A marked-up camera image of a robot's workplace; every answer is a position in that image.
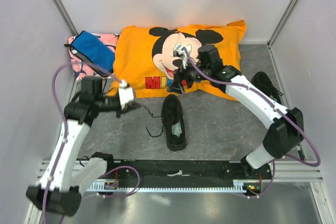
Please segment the black shoe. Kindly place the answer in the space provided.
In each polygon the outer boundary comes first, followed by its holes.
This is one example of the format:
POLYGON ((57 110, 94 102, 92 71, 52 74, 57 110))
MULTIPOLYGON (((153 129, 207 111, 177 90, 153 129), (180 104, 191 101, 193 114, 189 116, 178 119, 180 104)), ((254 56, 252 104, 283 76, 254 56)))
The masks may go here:
POLYGON ((161 110, 162 123, 166 135, 166 144, 171 151, 181 151, 186 148, 185 125, 183 110, 177 96, 168 95, 161 110))
POLYGON ((273 97, 279 104, 282 104, 280 97, 283 96, 283 93, 273 85, 270 77, 265 72, 257 72, 253 76, 251 83, 266 96, 273 97))

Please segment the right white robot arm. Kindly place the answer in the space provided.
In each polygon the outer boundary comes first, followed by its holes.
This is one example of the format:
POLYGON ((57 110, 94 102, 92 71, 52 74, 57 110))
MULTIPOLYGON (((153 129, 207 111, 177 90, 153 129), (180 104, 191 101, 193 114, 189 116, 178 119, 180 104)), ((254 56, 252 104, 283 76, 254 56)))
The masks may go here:
POLYGON ((198 63, 182 45, 175 46, 173 55, 181 64, 174 71, 169 92, 182 94, 184 86, 191 87, 196 81, 208 80, 213 87, 243 104, 267 129, 263 142, 241 159, 240 172, 245 178, 254 178, 260 167, 282 158, 303 140, 302 112, 272 100, 234 66, 224 65, 214 45, 198 49, 198 63))

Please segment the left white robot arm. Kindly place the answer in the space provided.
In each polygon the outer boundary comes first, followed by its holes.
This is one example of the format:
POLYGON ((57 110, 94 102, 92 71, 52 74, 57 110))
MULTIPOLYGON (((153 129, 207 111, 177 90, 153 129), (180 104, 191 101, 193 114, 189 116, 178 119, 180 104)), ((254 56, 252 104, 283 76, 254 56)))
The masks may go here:
POLYGON ((111 97, 103 94, 102 79, 82 80, 81 90, 61 111, 60 136, 45 173, 36 185, 26 190, 26 197, 43 214, 74 216, 83 194, 99 177, 111 178, 121 170, 115 165, 113 155, 96 152, 77 174, 72 173, 80 147, 99 113, 115 112, 120 117, 134 98, 134 91, 125 80, 111 97))

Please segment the orange Mickey Mouse pillow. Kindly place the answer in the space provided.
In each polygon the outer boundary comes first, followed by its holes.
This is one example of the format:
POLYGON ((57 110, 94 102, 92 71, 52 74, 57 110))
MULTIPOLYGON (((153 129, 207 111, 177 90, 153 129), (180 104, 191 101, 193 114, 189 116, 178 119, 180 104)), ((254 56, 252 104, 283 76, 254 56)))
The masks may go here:
POLYGON ((164 98, 169 94, 167 88, 174 71, 182 64, 174 55, 176 47, 186 47, 198 62, 199 47, 214 45, 224 65, 240 69, 238 44, 246 29, 243 20, 226 26, 188 25, 176 29, 126 27, 117 42, 114 74, 134 89, 137 98, 164 98))

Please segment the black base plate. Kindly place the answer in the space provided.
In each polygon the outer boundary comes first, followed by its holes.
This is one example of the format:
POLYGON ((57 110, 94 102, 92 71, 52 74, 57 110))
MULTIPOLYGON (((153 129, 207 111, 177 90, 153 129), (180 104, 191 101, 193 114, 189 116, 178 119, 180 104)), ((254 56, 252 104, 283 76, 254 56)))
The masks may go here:
POLYGON ((140 174, 140 188, 210 188, 231 187, 234 180, 258 182, 271 179, 271 168, 264 165, 245 172, 240 162, 116 159, 107 171, 118 166, 131 166, 140 174))

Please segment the aluminium rail at right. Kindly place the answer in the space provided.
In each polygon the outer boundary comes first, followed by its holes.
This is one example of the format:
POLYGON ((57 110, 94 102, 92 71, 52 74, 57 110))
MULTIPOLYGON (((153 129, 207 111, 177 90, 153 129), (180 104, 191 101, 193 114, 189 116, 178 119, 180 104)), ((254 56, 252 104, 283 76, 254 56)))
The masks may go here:
POLYGON ((275 161, 275 182, 322 182, 318 167, 311 167, 295 161, 275 161))

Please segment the left aluminium frame post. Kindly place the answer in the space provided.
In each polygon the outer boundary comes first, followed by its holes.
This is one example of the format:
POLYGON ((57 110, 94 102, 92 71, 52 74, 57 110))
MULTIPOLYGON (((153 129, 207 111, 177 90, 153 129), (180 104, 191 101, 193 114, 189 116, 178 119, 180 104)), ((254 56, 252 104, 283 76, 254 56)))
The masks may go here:
POLYGON ((61 15, 65 25, 67 26, 68 30, 70 33, 75 36, 78 34, 78 30, 75 27, 65 5, 63 4, 62 0, 52 0, 54 3, 55 7, 57 8, 59 14, 61 15))

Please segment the aluminium frame post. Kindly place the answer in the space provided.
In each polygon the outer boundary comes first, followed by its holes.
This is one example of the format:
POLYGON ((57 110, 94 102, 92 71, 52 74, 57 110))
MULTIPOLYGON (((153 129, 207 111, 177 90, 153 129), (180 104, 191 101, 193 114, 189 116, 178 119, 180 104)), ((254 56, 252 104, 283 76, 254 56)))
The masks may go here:
POLYGON ((291 14, 295 10, 297 4, 300 0, 290 0, 284 13, 282 14, 275 30, 273 31, 270 39, 267 42, 269 48, 271 48, 274 43, 276 42, 277 38, 279 37, 280 33, 282 32, 283 28, 285 27, 287 21, 289 20, 291 14))
POLYGON ((75 36, 78 34, 78 30, 75 27, 65 5, 63 4, 62 0, 52 0, 54 3, 55 7, 57 8, 59 14, 61 15, 65 25, 67 26, 68 30, 70 33, 75 36))

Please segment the right aluminium frame post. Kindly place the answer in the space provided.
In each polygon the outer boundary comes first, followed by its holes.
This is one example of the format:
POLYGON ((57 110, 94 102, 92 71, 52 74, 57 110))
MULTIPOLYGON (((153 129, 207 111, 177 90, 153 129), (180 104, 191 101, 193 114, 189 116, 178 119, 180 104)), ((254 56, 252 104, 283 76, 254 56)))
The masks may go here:
POLYGON ((297 4, 300 0, 290 0, 284 13, 282 14, 275 30, 273 31, 270 39, 267 42, 269 48, 271 48, 274 43, 276 42, 277 38, 279 37, 280 33, 282 32, 283 28, 285 27, 287 21, 289 20, 291 14, 295 10, 297 4))

